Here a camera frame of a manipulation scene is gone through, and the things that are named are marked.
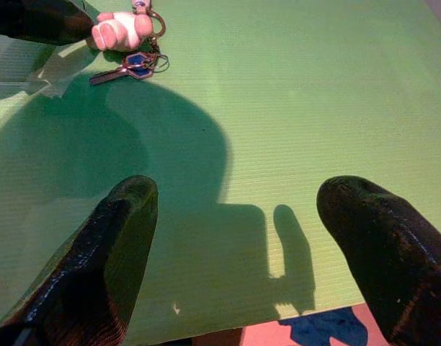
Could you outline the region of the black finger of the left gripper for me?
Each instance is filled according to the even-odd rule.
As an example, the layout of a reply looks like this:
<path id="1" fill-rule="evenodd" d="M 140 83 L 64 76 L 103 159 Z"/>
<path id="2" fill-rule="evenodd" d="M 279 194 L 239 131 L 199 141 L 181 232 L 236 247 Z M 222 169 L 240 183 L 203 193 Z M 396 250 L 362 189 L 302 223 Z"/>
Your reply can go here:
<path id="1" fill-rule="evenodd" d="M 87 39 L 94 26 L 75 1 L 0 1 L 0 35 L 49 45 Z"/>

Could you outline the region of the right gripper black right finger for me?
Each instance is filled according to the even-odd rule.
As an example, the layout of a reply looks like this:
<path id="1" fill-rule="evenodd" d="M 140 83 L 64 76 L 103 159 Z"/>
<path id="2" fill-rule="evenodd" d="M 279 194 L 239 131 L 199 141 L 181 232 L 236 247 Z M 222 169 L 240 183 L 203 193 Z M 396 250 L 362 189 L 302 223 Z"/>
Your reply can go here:
<path id="1" fill-rule="evenodd" d="M 362 177 L 327 179 L 316 205 L 388 344 L 441 345 L 441 233 Z"/>

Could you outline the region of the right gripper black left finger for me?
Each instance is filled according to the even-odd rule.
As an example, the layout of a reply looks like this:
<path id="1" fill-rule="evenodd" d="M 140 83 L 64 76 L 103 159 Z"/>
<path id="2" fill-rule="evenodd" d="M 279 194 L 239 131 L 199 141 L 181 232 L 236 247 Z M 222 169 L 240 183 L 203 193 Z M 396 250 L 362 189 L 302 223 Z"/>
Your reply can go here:
<path id="1" fill-rule="evenodd" d="M 158 217 L 154 180 L 118 183 L 0 320 L 0 345 L 121 345 Z"/>

